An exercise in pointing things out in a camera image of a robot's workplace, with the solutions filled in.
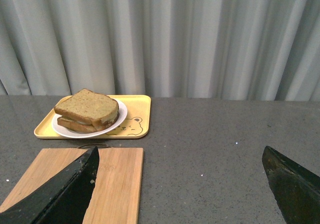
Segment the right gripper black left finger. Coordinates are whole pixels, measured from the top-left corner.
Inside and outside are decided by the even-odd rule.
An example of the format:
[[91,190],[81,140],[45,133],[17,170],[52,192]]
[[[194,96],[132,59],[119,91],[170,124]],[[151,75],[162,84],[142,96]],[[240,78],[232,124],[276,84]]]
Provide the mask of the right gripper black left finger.
[[2,224],[81,224],[96,185],[96,146],[0,214]]

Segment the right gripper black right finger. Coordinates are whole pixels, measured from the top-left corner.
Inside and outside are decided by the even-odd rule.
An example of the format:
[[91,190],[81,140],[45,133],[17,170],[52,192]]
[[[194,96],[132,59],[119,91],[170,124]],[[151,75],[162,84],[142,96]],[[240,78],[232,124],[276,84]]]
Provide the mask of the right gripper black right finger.
[[262,164],[281,214],[287,224],[320,222],[320,177],[270,146]]

